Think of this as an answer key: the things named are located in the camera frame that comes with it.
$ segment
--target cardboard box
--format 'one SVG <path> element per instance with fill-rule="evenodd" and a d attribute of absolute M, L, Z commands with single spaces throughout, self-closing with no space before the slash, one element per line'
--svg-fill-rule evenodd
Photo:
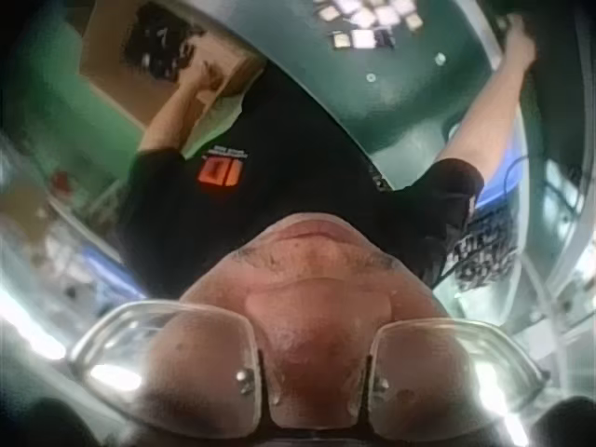
<path fill-rule="evenodd" d="M 264 60 L 246 45 L 218 29 L 196 11 L 171 2 L 151 0 L 191 24 L 206 30 L 196 54 L 217 63 L 224 81 L 217 91 L 197 95 L 200 117 L 220 96 L 241 93 L 261 71 Z M 124 62 L 126 45 L 137 11 L 150 0 L 97 0 L 83 38 L 80 73 L 137 125 L 145 128 L 176 90 L 174 83 L 156 80 Z"/>

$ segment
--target sleeve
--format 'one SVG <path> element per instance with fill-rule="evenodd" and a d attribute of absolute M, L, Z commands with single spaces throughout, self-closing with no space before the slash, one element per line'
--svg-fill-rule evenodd
<path fill-rule="evenodd" d="M 120 208 L 116 236 L 125 265 L 153 295 L 162 295 L 159 284 L 159 246 L 166 238 L 172 190 L 179 184 L 184 159 L 178 151 L 160 149 L 137 156 L 132 164 L 127 192 Z"/>
<path fill-rule="evenodd" d="M 432 165 L 412 186 L 391 193 L 411 237 L 401 259 L 429 287 L 435 285 L 447 255 L 464 235 L 484 187 L 479 171 L 450 158 Z"/>

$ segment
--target lips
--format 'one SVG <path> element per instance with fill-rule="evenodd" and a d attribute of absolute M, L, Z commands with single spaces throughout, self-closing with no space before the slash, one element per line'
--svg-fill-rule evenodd
<path fill-rule="evenodd" d="M 271 240 L 287 240 L 299 239 L 307 237 L 326 237 L 345 244 L 362 246 L 365 242 L 354 231 L 350 231 L 344 226 L 322 220 L 309 220 L 299 223 L 294 223 L 281 230 L 276 231 L 271 235 Z"/>

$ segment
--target hand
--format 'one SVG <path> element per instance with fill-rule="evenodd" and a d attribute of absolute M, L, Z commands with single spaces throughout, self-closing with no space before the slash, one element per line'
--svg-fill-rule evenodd
<path fill-rule="evenodd" d="M 511 27 L 507 34 L 505 61 L 526 71 L 536 59 L 534 39 L 526 33 L 521 16 L 510 14 Z"/>
<path fill-rule="evenodd" d="M 198 37 L 189 39 L 190 45 L 195 45 Z M 224 81 L 224 74 L 215 63 L 201 58 L 195 50 L 195 56 L 187 68 L 180 71 L 178 83 L 181 86 L 190 86 L 198 90 L 217 90 Z"/>

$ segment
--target glasses lens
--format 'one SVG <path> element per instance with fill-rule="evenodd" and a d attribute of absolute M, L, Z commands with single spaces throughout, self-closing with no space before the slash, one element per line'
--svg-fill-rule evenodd
<path fill-rule="evenodd" d="M 372 346 L 370 421 L 389 440 L 447 440 L 518 410 L 542 385 L 497 328 L 441 318 L 395 323 Z"/>
<path fill-rule="evenodd" d="M 75 349 L 81 379 L 149 425 L 196 438 L 247 436 L 260 418 L 252 328 L 210 307 L 141 303 L 116 310 Z"/>

